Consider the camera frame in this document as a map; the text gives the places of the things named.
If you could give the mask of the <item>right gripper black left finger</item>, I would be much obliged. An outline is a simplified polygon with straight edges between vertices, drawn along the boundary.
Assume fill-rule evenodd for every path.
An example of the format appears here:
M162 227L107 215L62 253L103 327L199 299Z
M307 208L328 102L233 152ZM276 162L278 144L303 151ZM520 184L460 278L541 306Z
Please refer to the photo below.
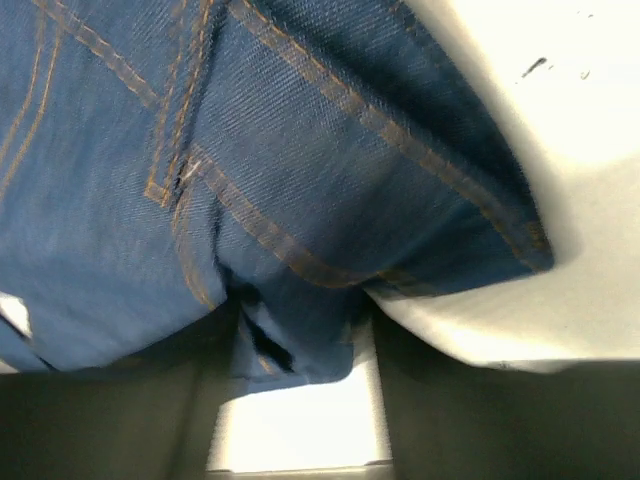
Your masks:
M218 309L105 368L2 376L2 478L206 478L237 323Z

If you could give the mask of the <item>dark blue denim trousers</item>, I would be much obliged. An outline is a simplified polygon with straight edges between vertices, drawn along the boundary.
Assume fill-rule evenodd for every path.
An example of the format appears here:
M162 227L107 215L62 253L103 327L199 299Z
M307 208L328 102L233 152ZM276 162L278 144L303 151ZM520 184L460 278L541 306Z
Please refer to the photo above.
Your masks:
M347 376L368 292L550 270L519 162L401 1L5 1L1 359L128 357L237 294L256 391Z

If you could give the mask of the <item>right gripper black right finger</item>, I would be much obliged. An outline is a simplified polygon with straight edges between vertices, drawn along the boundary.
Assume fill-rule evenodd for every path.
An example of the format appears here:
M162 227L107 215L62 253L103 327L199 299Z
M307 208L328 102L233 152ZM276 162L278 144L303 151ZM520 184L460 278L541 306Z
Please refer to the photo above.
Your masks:
M475 366L372 304L398 479L635 479L639 362L625 357Z

